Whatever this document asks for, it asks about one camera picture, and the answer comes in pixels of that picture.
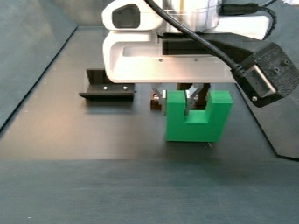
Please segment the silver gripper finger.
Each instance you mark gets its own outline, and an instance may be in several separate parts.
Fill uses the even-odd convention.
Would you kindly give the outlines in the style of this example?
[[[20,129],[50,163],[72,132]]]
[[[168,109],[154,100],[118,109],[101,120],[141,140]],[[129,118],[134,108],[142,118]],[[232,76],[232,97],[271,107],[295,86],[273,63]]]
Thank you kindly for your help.
[[[188,83],[185,89],[186,106],[185,114],[189,114],[192,109],[196,109],[200,105],[200,91],[203,90],[201,83]]]
[[[160,83],[150,84],[150,109],[160,109],[165,113],[165,93],[162,90],[162,85]]]

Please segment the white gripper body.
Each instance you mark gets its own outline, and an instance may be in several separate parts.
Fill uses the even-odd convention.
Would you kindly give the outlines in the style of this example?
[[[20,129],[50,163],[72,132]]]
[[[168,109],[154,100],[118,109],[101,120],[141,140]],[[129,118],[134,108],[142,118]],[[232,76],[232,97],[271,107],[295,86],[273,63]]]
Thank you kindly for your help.
[[[232,32],[261,39],[264,16],[221,16],[221,0],[153,0],[192,31]],[[229,67],[207,52],[162,51],[162,35],[180,32],[150,9],[145,0],[114,0],[101,12],[108,35],[102,43],[106,77],[113,82],[232,82]]]

